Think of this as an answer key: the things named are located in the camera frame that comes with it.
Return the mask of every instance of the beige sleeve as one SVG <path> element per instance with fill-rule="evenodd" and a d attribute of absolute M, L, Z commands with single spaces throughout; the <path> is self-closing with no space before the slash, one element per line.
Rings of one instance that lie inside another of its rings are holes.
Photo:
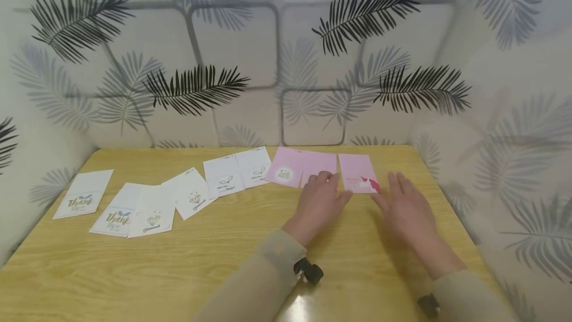
<path fill-rule="evenodd" d="M 485 282 L 468 270 L 436 280 L 433 294 L 440 304 L 442 321 L 516 322 Z"/>
<path fill-rule="evenodd" d="M 294 264 L 306 249 L 273 232 L 199 312 L 195 322 L 271 322 L 296 285 Z"/>

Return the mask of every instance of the wooden table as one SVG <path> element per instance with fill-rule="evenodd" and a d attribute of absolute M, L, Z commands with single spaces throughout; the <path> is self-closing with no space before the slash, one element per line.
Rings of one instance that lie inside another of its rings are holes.
<path fill-rule="evenodd" d="M 369 154 L 382 187 L 402 171 L 425 194 L 439 230 L 469 268 L 501 295 L 455 213 L 410 146 L 300 149 Z M 188 322 L 269 232 L 294 212 L 300 190 L 267 184 L 219 198 L 173 231 L 137 239 L 88 233 L 126 182 L 155 185 L 203 161 L 244 148 L 104 149 L 81 172 L 114 169 L 97 213 L 52 220 L 50 208 L 0 271 L 0 316 L 10 322 Z M 276 148 L 268 148 L 273 157 Z M 385 231 L 377 206 L 356 194 L 309 250 L 325 272 L 298 284 L 277 321 L 424 321 L 417 298 L 430 280 L 403 243 Z"/>

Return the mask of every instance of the wallpaper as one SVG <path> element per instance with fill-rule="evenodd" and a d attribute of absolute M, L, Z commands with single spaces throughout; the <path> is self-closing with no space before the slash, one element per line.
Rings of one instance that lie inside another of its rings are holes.
<path fill-rule="evenodd" d="M 0 4 L 3 261 L 98 148 L 409 144 L 520 318 L 571 314 L 569 0 Z"/>

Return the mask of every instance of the finger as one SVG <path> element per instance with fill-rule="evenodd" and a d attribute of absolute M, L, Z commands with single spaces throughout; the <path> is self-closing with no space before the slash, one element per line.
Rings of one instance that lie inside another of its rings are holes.
<path fill-rule="evenodd" d="M 328 184 L 332 186 L 337 187 L 339 182 L 340 182 L 340 175 L 338 173 L 332 175 L 330 179 L 328 179 Z"/>
<path fill-rule="evenodd" d="M 319 182 L 327 182 L 328 179 L 330 179 L 332 176 L 332 173 L 328 172 L 328 171 L 321 171 L 318 173 L 318 181 Z"/>
<path fill-rule="evenodd" d="M 383 195 L 381 194 L 370 194 L 369 195 L 372 200 L 377 204 L 377 206 L 379 206 L 379 208 L 381 209 L 381 211 L 386 214 L 387 212 L 389 212 L 390 210 L 390 204 L 387 202 L 387 200 L 385 200 L 385 198 L 383 197 Z"/>
<path fill-rule="evenodd" d="M 403 195 L 403 190 L 401 190 L 401 185 L 393 172 L 389 172 L 389 174 L 387 174 L 387 180 L 390 183 L 391 198 L 395 200 L 396 198 L 401 197 Z"/>
<path fill-rule="evenodd" d="M 407 179 L 402 172 L 398 172 L 397 180 L 399 182 L 399 185 L 401 185 L 401 190 L 403 191 L 403 193 L 412 194 L 415 192 L 415 187 L 413 186 L 413 182 Z"/>
<path fill-rule="evenodd" d="M 340 195 L 336 199 L 336 202 L 340 205 L 345 206 L 350 201 L 350 198 L 352 197 L 353 194 L 354 192 L 351 190 L 344 190 L 340 193 Z"/>

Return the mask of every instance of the butterfly illustration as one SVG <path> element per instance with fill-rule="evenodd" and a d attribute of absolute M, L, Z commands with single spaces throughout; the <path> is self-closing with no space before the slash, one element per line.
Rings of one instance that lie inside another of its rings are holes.
<path fill-rule="evenodd" d="M 232 181 L 232 175 L 229 176 L 229 178 L 228 178 L 227 180 L 221 180 L 221 182 L 219 182 L 219 183 L 221 183 L 221 184 L 229 184 L 231 181 Z"/>
<path fill-rule="evenodd" d="M 193 204 L 198 204 L 201 201 L 201 195 L 197 194 L 195 195 L 195 197 L 189 199 L 189 202 L 193 203 Z"/>
<path fill-rule="evenodd" d="M 260 171 L 253 171 L 252 174 L 262 175 L 265 171 L 266 171 L 266 167 L 262 167 L 262 169 L 260 169 Z"/>

